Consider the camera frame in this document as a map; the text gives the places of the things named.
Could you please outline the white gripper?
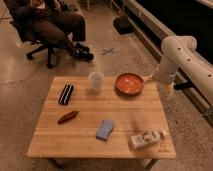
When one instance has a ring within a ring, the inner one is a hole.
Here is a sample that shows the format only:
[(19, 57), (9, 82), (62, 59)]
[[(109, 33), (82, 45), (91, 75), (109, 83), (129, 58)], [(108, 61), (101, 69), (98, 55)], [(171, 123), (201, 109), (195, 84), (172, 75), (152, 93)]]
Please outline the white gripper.
[(176, 75), (176, 65), (167, 58), (162, 58), (156, 67), (154, 74), (146, 77), (144, 83), (158, 81), (166, 85), (167, 93), (172, 96), (174, 93), (174, 78)]

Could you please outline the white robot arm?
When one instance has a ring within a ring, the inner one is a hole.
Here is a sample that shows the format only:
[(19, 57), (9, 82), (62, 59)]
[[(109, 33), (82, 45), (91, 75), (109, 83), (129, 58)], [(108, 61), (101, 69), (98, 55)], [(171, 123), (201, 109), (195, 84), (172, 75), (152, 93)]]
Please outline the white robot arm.
[(181, 69), (213, 105), (213, 66), (196, 54), (197, 40), (193, 36), (167, 36), (161, 42), (163, 56), (149, 81), (171, 85), (178, 69)]

